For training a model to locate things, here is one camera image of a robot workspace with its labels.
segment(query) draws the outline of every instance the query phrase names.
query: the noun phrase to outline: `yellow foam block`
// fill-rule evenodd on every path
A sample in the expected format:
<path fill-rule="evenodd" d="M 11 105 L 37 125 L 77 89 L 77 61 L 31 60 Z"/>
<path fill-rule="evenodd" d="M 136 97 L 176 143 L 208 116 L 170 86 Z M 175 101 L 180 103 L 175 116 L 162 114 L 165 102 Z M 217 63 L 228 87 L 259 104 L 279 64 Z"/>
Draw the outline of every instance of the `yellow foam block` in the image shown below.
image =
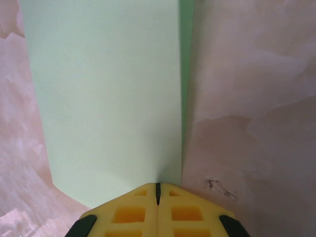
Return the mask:
<path fill-rule="evenodd" d="M 77 226 L 89 217 L 86 234 L 71 235 L 75 223 L 66 237 L 249 236 L 233 213 L 171 184 L 145 184 L 84 213 Z"/>

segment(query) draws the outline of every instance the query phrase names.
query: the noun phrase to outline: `black rubber tip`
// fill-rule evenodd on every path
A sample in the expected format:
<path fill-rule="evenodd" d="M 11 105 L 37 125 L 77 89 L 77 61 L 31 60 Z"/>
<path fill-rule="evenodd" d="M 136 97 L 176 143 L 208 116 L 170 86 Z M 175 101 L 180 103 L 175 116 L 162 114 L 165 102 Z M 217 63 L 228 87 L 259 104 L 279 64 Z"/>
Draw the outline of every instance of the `black rubber tip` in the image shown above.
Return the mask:
<path fill-rule="evenodd" d="M 159 205 L 159 203 L 160 203 L 160 196 L 161 196 L 160 183 L 156 183 L 156 200 L 157 200 L 157 205 Z"/>
<path fill-rule="evenodd" d="M 88 215 L 77 220 L 65 237 L 87 237 L 96 220 L 97 216 L 95 215 Z"/>
<path fill-rule="evenodd" d="M 229 237 L 250 237 L 246 229 L 238 220 L 226 215 L 220 216 L 219 219 Z"/>

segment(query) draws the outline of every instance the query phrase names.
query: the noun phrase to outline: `dark scuff mark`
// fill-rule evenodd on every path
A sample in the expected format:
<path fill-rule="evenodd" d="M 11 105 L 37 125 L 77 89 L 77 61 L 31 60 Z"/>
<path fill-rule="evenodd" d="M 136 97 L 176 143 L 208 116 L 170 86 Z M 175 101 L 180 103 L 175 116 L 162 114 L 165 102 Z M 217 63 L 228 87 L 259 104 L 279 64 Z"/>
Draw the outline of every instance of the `dark scuff mark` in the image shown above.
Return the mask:
<path fill-rule="evenodd" d="M 223 187 L 221 182 L 217 179 L 214 179 L 214 178 L 206 179 L 205 186 L 206 186 L 206 189 L 217 192 L 219 194 L 222 194 L 222 195 L 228 197 L 232 201 L 236 201 L 236 202 L 239 201 L 239 199 L 234 194 L 228 192 Z"/>

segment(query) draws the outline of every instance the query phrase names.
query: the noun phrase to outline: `pink marbled surface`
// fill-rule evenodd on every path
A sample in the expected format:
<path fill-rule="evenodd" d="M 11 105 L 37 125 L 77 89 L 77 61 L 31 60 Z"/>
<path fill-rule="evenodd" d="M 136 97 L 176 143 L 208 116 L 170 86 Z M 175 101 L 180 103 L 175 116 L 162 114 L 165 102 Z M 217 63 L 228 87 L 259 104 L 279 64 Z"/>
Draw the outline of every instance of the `pink marbled surface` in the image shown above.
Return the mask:
<path fill-rule="evenodd" d="M 0 0 L 0 237 L 64 236 L 88 208 L 51 181 L 17 0 Z"/>
<path fill-rule="evenodd" d="M 316 236 L 316 1 L 195 3 L 183 186 L 252 236 Z"/>

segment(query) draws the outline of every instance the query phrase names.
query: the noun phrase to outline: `square cutout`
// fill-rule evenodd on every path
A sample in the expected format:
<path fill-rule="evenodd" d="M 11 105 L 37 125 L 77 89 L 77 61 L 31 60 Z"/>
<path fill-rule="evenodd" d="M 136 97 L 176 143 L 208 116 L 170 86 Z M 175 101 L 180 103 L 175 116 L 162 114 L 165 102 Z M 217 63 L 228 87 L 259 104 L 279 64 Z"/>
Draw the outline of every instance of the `square cutout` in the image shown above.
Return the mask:
<path fill-rule="evenodd" d="M 146 196 L 147 195 L 147 190 L 140 190 L 137 193 L 135 193 L 135 196 Z"/>
<path fill-rule="evenodd" d="M 203 221 L 203 215 L 198 206 L 173 206 L 171 209 L 173 221 Z"/>
<path fill-rule="evenodd" d="M 174 237 L 212 237 L 209 230 L 201 229 L 174 229 Z"/>
<path fill-rule="evenodd" d="M 105 237 L 142 237 L 143 233 L 140 230 L 134 231 L 108 231 Z"/>
<path fill-rule="evenodd" d="M 119 207 L 115 214 L 113 223 L 133 223 L 145 221 L 146 209 L 142 206 Z"/>
<path fill-rule="evenodd" d="M 180 196 L 180 194 L 176 193 L 175 191 L 170 191 L 169 196 L 176 197 L 176 196 Z"/>

